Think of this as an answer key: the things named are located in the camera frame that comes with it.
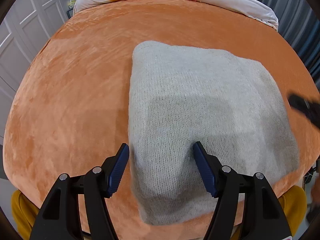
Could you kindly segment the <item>white sweater with black hearts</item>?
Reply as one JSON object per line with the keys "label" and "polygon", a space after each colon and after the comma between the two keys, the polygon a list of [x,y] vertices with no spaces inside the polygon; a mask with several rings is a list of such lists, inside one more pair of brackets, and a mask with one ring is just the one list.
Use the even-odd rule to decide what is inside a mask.
{"label": "white sweater with black hearts", "polygon": [[236,172],[276,183],[299,150],[276,82],[258,61],[220,49],[145,41],[132,54],[129,146],[142,220],[181,223],[212,212],[193,158],[200,142]]}

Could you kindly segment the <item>yellow garment of operator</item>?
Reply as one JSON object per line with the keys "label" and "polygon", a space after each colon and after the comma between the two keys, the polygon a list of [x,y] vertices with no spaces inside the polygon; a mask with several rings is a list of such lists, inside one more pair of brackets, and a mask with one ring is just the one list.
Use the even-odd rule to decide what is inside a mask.
{"label": "yellow garment of operator", "polygon": [[[291,233],[296,234],[307,210],[305,191],[294,185],[281,197],[280,205],[285,213]],[[35,206],[20,190],[11,197],[11,209],[17,232],[23,239],[29,239],[39,208]]]}

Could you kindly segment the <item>grey blue curtain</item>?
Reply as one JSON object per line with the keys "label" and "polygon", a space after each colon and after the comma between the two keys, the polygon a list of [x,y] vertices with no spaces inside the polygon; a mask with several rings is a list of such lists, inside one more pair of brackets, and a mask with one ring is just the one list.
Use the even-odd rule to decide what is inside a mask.
{"label": "grey blue curtain", "polygon": [[258,0],[279,20],[278,32],[290,44],[319,87],[319,19],[306,0]]}

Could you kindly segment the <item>orange plush bed cover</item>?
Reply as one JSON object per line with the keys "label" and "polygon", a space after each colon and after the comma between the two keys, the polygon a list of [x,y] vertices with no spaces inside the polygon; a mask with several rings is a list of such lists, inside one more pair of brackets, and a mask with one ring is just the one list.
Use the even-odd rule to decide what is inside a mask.
{"label": "orange plush bed cover", "polygon": [[132,52],[141,42],[224,49],[261,62],[282,95],[318,100],[291,46],[271,27],[188,0],[130,0],[83,10],[44,45],[13,100],[4,170],[41,206],[62,173],[85,174],[128,141]]}

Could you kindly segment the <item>dark bedside table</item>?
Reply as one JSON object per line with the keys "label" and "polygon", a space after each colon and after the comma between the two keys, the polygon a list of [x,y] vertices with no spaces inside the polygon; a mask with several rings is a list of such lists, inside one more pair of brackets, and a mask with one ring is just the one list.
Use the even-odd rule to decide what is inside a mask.
{"label": "dark bedside table", "polygon": [[73,8],[67,10],[67,16],[70,19],[73,16]]}

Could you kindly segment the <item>white panelled wardrobe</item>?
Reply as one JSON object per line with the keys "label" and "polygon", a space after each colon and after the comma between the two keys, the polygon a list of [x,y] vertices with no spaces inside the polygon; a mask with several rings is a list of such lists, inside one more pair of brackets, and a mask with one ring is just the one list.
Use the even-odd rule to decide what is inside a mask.
{"label": "white panelled wardrobe", "polygon": [[31,62],[68,20],[70,0],[16,0],[1,23],[1,134]]}

